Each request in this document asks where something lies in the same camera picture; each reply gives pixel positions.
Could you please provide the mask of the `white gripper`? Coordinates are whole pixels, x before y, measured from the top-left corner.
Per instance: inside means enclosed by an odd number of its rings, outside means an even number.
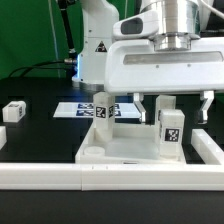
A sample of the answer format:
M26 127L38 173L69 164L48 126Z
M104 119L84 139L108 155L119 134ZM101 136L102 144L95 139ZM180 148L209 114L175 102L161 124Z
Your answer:
M213 91L224 90L224 37L200 36L194 9L148 9L117 22L109 48L104 88L133 94L146 122L144 95L202 92L198 123L206 124Z

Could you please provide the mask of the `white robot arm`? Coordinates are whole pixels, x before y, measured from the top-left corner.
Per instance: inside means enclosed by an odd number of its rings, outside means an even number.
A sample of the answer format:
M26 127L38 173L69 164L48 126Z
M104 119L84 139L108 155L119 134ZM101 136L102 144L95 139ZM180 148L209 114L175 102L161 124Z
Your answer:
M139 12L121 20L107 0L80 0L84 48L74 82L93 91L145 95L198 93L198 122L216 92L224 92L224 37L204 37L214 0L141 0Z

